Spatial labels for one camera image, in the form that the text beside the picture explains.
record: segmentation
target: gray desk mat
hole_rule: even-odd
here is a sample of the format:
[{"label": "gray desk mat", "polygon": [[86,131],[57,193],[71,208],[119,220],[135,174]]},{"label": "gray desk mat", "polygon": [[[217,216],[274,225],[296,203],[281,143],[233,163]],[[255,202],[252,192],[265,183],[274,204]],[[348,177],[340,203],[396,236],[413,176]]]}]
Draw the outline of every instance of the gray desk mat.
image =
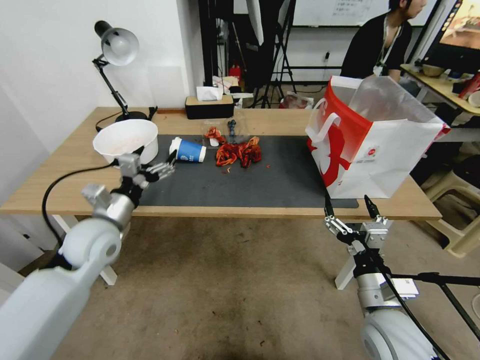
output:
[{"label": "gray desk mat", "polygon": [[[164,162],[174,135],[158,136]],[[200,135],[183,139],[202,143]],[[172,176],[154,182],[140,205],[197,207],[323,208],[325,192],[320,173],[307,148],[306,136],[260,136],[261,161],[247,169],[234,164],[218,167],[217,149],[207,149],[203,163],[177,161]],[[355,199],[332,200],[334,208],[357,208]]]}]

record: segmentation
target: paper shopping bag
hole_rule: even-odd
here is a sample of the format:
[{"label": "paper shopping bag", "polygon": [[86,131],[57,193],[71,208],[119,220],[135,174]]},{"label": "paper shopping bag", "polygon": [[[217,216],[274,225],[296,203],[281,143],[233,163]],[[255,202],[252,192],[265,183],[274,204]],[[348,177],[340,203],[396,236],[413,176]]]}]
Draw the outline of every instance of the paper shopping bag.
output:
[{"label": "paper shopping bag", "polygon": [[388,76],[332,76],[305,132],[330,196],[351,199],[391,197],[449,129]]}]

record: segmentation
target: red food scraps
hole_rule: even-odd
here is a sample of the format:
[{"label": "red food scraps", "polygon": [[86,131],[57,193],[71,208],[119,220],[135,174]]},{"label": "red food scraps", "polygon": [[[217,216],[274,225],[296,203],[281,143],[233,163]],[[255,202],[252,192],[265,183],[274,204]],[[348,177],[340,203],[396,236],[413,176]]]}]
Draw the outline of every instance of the red food scraps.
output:
[{"label": "red food scraps", "polygon": [[204,136],[209,139],[216,139],[220,145],[225,144],[227,142],[225,137],[222,136],[220,131],[215,126],[211,126],[208,129],[208,132]]},{"label": "red food scraps", "polygon": [[223,144],[216,152],[216,165],[225,166],[233,164],[240,159],[242,168],[248,168],[252,162],[257,163],[262,160],[262,150],[259,146],[260,138],[252,137],[248,142],[241,144]]}]

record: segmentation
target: lamp base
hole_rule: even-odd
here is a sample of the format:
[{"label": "lamp base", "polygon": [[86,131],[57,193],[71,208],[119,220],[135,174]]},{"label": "lamp base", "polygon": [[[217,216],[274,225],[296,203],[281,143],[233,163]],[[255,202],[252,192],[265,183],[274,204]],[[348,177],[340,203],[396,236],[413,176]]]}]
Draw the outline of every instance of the lamp base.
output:
[{"label": "lamp base", "polygon": [[121,114],[119,117],[115,119],[115,122],[128,120],[128,119],[142,119],[147,120],[149,117],[145,115],[143,112],[140,111],[129,111],[128,115]]}]

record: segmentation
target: lanyard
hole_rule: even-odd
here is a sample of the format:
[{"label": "lanyard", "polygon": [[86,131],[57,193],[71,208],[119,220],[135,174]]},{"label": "lanyard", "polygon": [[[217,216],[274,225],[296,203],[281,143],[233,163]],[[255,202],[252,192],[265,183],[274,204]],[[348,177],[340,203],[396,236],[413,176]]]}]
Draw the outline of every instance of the lanyard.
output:
[{"label": "lanyard", "polygon": [[390,51],[392,51],[392,48],[394,47],[395,40],[399,37],[400,30],[402,29],[402,26],[400,25],[398,27],[398,30],[396,31],[395,37],[393,38],[390,47],[388,48],[388,51],[386,52],[385,56],[383,58],[382,55],[384,54],[385,50],[385,44],[387,43],[387,16],[385,15],[385,19],[383,20],[383,45],[381,46],[380,54],[378,55],[378,63],[380,63],[381,66],[385,65],[385,62],[387,61],[387,58],[390,55]]}]

